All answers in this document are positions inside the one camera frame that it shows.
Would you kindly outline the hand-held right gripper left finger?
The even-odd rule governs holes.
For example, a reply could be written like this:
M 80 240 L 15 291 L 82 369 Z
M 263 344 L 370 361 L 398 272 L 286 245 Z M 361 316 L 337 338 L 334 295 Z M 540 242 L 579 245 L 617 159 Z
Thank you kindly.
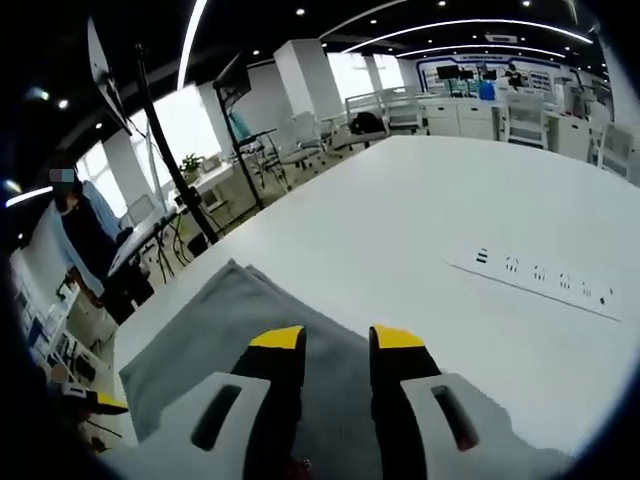
M 101 460 L 118 479 L 284 479 L 301 418 L 306 331 L 269 330 L 229 373 L 215 372 L 167 406 L 135 447 Z

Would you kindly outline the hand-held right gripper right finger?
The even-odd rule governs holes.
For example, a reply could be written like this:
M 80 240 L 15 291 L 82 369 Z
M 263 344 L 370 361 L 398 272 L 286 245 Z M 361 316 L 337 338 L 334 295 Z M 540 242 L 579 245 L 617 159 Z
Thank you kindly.
M 442 372 L 419 337 L 374 325 L 369 361 L 384 478 L 530 478 L 531 447 L 506 410 L 460 375 Z

